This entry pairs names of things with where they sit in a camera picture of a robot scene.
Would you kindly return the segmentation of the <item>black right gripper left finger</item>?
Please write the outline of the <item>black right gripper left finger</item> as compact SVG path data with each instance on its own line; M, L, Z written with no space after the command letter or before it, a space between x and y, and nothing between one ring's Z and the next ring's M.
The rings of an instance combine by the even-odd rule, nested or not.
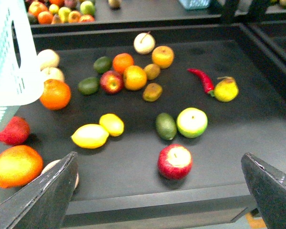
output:
M70 152L0 204L0 229L58 229L74 192L78 154Z

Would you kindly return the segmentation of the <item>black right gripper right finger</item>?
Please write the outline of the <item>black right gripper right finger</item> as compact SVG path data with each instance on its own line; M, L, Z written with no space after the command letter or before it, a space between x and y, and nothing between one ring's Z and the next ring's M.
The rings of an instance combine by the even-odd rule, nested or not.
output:
M250 194L269 229L286 229L286 173L251 153L241 158Z

